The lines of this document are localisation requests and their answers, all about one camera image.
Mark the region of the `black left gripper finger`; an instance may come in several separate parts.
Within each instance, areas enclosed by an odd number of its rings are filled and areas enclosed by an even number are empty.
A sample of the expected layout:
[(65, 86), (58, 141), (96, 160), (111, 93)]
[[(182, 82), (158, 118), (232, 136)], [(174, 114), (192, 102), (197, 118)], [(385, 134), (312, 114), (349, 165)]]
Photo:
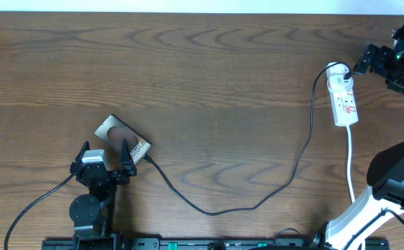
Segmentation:
[(120, 164), (125, 170), (135, 170), (136, 166), (128, 150), (128, 141), (126, 138), (122, 140)]
[(83, 156), (86, 151), (90, 149), (90, 143), (88, 141), (85, 141), (83, 143), (83, 146), (81, 147), (81, 150), (79, 151), (78, 155), (75, 157), (73, 162), (71, 163), (72, 167), (75, 167), (77, 165), (80, 165), (82, 163)]

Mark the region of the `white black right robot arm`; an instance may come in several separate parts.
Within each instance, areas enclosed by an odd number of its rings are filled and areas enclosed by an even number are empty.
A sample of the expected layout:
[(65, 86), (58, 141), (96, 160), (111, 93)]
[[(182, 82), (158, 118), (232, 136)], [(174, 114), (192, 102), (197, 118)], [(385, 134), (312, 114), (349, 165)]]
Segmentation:
[[(393, 47), (370, 44), (354, 67), (331, 62), (324, 69), (338, 126), (355, 120), (352, 76), (373, 72), (385, 79), (387, 89), (404, 94), (404, 24), (393, 31)], [(366, 239), (392, 217), (404, 213), (404, 141), (378, 153), (367, 171), (367, 186), (339, 217), (317, 233), (311, 249), (372, 249)]]

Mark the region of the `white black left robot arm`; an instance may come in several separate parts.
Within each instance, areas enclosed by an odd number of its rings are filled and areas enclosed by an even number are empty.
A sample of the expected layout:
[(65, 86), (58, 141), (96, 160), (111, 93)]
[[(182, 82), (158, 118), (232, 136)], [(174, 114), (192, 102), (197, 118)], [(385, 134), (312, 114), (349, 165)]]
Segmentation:
[(91, 150), (88, 142), (71, 164), (70, 173), (89, 190), (75, 198), (69, 207), (74, 223), (74, 249), (127, 248), (123, 234), (112, 229), (117, 187), (129, 184), (129, 178), (137, 174), (127, 139), (122, 140), (120, 164), (120, 170), (108, 170), (105, 151)]

